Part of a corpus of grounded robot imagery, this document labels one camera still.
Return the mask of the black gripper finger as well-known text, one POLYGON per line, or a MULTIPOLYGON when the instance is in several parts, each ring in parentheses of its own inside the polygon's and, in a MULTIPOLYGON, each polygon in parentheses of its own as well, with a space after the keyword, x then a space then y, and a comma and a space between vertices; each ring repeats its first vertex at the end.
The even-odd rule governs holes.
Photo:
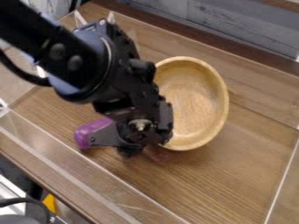
POLYGON ((123 158, 135 157, 143 152, 143 150, 145 150, 143 146, 118 146, 117 147, 118 154, 123 158))

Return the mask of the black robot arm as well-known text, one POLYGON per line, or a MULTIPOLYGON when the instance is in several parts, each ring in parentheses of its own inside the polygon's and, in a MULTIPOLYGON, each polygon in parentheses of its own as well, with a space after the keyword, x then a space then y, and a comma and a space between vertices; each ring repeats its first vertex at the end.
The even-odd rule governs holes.
POLYGON ((103 117, 75 131, 78 146, 114 147, 133 157, 174 136, 174 108, 155 84, 157 66, 113 19, 69 30, 21 0, 0 0, 0 39, 30 56, 47 77, 26 72, 0 50, 0 62, 58 96, 90 103, 103 117))

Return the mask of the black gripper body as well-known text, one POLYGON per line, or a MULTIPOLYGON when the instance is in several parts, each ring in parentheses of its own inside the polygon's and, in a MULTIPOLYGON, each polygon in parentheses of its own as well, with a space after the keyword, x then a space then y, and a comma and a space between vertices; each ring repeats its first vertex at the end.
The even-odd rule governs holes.
POLYGON ((154 121, 141 117, 125 122, 114 121, 111 136, 110 146, 114 147, 166 144, 174 136, 174 118, 169 116, 161 121, 154 121))

